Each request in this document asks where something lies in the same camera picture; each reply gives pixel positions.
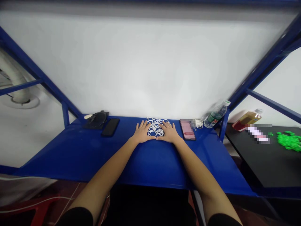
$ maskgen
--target hand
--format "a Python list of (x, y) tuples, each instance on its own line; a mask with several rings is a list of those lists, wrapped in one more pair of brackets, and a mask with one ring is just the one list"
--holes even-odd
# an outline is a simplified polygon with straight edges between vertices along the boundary
[(176, 131), (176, 126), (173, 123), (172, 125), (169, 122), (162, 122), (159, 126), (163, 129), (164, 131), (164, 136), (163, 137), (157, 137), (156, 140), (164, 140), (170, 143), (175, 143), (176, 141), (180, 140), (181, 137), (178, 135)]
[(143, 120), (142, 120), (140, 126), (139, 126), (139, 123), (137, 123), (136, 131), (130, 139), (132, 139), (134, 142), (137, 142), (137, 143), (143, 143), (148, 140), (156, 139), (155, 136), (147, 135), (147, 131), (148, 131), (150, 125), (151, 125), (151, 123), (147, 124), (147, 121), (144, 122)]

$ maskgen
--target green object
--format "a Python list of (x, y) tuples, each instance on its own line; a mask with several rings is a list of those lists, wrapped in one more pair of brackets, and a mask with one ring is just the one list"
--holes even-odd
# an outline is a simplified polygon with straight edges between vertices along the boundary
[(301, 136), (296, 136), (295, 133), (290, 131), (285, 131), (286, 134), (282, 134), (281, 132), (277, 132), (277, 140), (278, 143), (284, 146), (287, 150), (294, 150), (296, 152), (301, 151)]

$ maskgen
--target smartphone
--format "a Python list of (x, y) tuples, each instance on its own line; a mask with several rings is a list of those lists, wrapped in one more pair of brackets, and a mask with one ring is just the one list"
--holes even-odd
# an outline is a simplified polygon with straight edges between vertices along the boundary
[(183, 137), (185, 140), (196, 140), (195, 135), (191, 126), (191, 120), (180, 120)]
[(107, 123), (106, 127), (103, 129), (103, 132), (101, 133), (101, 135), (104, 137), (113, 136), (119, 121), (120, 121), (120, 119), (110, 119), (109, 122)]

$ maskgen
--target pink phone screen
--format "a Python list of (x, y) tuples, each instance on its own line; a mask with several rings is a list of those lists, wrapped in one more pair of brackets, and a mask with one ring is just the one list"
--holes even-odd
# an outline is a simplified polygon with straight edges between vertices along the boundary
[(191, 124), (187, 120), (180, 120), (183, 136), (185, 139), (195, 140), (194, 132), (191, 128)]

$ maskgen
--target blue metal table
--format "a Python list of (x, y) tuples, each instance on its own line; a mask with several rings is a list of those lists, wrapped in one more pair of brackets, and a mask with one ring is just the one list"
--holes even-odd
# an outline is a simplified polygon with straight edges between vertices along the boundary
[[(14, 175), (90, 181), (134, 134), (136, 124), (145, 120), (135, 117), (109, 118), (120, 119), (112, 137), (102, 137), (101, 130), (82, 128), (86, 120), (81, 115)], [(179, 121), (170, 122), (175, 123), (177, 132), (182, 136)], [(256, 196), (213, 129), (198, 129), (196, 138), (196, 141), (186, 143), (226, 193)], [(118, 183), (194, 189), (174, 145), (157, 140), (137, 146)]]

